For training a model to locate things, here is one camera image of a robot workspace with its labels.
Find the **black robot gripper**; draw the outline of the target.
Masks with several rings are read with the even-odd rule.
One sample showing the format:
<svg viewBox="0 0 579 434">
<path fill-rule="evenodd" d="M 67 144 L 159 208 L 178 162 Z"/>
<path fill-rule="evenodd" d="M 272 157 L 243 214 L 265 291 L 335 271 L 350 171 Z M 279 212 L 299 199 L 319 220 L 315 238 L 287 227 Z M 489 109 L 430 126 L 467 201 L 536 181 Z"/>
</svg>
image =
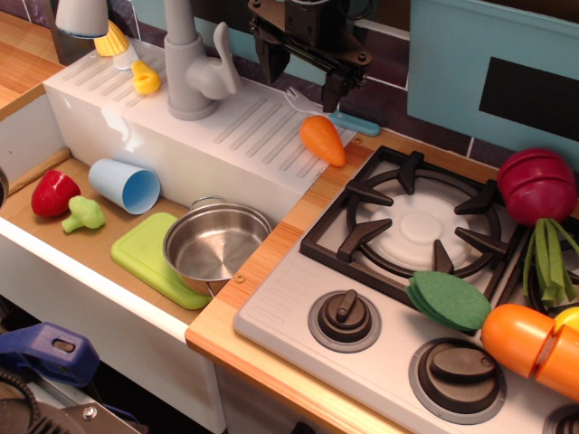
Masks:
<svg viewBox="0 0 579 434">
<path fill-rule="evenodd" d="M 365 84 L 371 54 L 348 30 L 348 1 L 250 1 L 250 29 L 265 80 L 276 81 L 295 56 L 326 73 L 325 113 Z"/>
</svg>

